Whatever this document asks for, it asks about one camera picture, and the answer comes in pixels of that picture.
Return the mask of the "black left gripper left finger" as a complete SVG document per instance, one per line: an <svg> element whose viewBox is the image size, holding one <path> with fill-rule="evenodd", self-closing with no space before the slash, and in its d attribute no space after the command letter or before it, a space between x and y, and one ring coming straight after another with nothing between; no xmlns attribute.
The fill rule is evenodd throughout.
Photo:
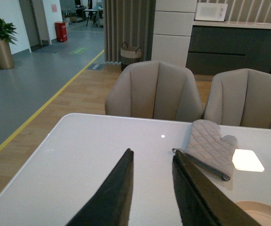
<svg viewBox="0 0 271 226"><path fill-rule="evenodd" d="M68 226L127 226L134 183L134 152L127 149Z"/></svg>

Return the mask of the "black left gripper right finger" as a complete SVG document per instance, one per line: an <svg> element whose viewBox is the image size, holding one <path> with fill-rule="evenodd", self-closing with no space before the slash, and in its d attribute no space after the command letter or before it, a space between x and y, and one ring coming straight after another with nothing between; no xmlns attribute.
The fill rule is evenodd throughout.
<svg viewBox="0 0 271 226"><path fill-rule="evenodd" d="M184 226L258 226L226 197L186 156L174 151L175 197Z"/></svg>

